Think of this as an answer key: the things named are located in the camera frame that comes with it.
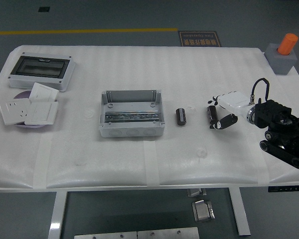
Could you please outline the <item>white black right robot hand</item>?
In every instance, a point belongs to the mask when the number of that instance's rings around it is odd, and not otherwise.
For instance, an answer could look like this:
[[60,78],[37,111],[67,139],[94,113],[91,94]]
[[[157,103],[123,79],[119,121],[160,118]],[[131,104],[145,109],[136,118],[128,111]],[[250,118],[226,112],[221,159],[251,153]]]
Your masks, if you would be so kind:
[[[250,100],[241,92],[230,92],[217,97],[213,97],[208,101],[213,104],[207,107],[207,114],[211,129],[225,129],[238,121],[238,117],[242,117],[247,122],[254,124],[255,106],[250,104]],[[216,106],[227,110],[229,115],[222,119],[218,119]]]

